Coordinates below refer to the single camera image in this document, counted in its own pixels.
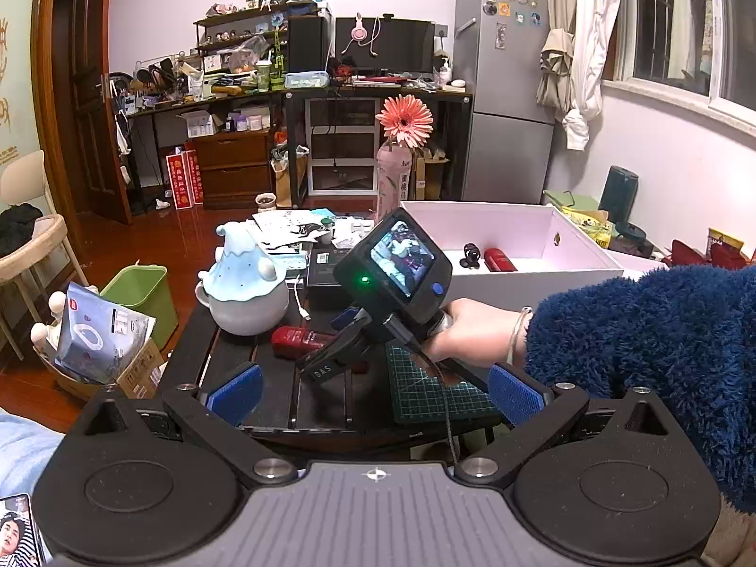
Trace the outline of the person right hand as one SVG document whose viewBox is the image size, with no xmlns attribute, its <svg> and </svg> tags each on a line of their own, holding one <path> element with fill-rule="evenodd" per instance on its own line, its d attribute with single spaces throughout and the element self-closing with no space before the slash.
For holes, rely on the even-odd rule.
<svg viewBox="0 0 756 567">
<path fill-rule="evenodd" d="M 433 362 L 456 359 L 488 369 L 495 363 L 522 367 L 527 353 L 527 330 L 533 312 L 501 310 L 460 298 L 446 307 L 450 328 L 431 336 L 421 346 Z"/>
</svg>

